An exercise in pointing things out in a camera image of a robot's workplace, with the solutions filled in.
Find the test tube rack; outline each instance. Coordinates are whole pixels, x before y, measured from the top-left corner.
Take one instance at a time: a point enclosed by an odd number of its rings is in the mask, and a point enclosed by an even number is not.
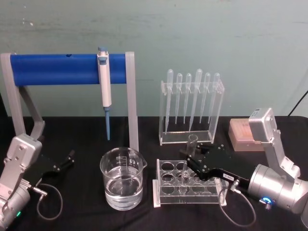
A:
[[[168,71],[167,83],[161,82],[159,142],[186,143],[190,134],[198,136],[198,142],[214,142],[221,103],[225,88],[218,73],[213,77],[198,69],[195,81],[182,74],[173,82],[173,71]]]
[[[183,163],[182,160],[157,159],[156,179],[153,180],[154,207],[160,207],[161,204],[218,204],[218,200],[222,205],[227,205],[227,181],[219,178],[202,181],[189,168],[190,177],[181,185]]]

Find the water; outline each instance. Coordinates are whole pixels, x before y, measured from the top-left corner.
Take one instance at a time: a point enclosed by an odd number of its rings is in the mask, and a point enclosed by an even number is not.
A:
[[[133,167],[115,167],[109,172],[113,179],[109,180],[105,187],[105,195],[108,204],[120,211],[130,210],[136,207],[142,199],[142,173],[138,177],[137,169]]]

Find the glass beaker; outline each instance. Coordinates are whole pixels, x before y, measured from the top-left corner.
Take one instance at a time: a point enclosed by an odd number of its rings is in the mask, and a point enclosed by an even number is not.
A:
[[[142,199],[142,172],[147,166],[143,156],[132,148],[108,151],[101,159],[108,204],[120,211],[136,207]]]

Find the pipette stand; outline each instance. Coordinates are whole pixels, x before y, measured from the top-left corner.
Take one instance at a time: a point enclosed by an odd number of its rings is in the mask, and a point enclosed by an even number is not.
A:
[[[161,204],[218,204],[227,205],[226,194],[229,183],[219,178],[200,180],[189,168],[190,176],[181,185],[182,160],[159,160],[156,162],[156,179],[153,180],[154,207]]]
[[[168,120],[168,128],[166,131],[166,105],[167,105],[167,83],[161,82],[161,96],[160,96],[160,119],[159,119],[159,142],[160,145],[166,143],[186,143],[190,134],[198,136],[198,142],[214,142],[216,127],[218,123],[220,107],[224,94],[224,86],[219,78],[219,74],[210,79],[209,82],[204,83],[202,78],[199,89],[197,90],[197,101],[194,113],[192,128],[190,126],[190,115],[192,110],[193,94],[196,84],[192,82],[189,89],[188,107],[184,121],[184,100],[185,100],[185,86],[186,82],[182,82],[180,89],[180,103],[178,105],[179,115],[177,122],[176,117],[176,96],[177,84],[172,85],[170,112]],[[202,110],[203,96],[205,95],[204,110]]]
[[[129,146],[139,149],[134,52],[108,54],[99,48],[98,54],[2,53],[0,61],[16,136],[26,133],[20,95],[34,120],[30,136],[38,139],[45,126],[27,86],[100,84],[108,137],[110,84],[126,84]]]

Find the black power cord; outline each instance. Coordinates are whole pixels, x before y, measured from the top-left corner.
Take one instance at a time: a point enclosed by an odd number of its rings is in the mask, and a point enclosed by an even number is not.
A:
[[[299,105],[299,103],[304,99],[304,97],[308,94],[308,90],[306,91],[306,93],[302,96],[302,98],[300,98],[300,100],[297,102],[297,104],[294,106],[294,108],[292,109],[292,111],[289,113],[288,116],[290,116],[292,114],[292,112],[297,108],[297,106]]]

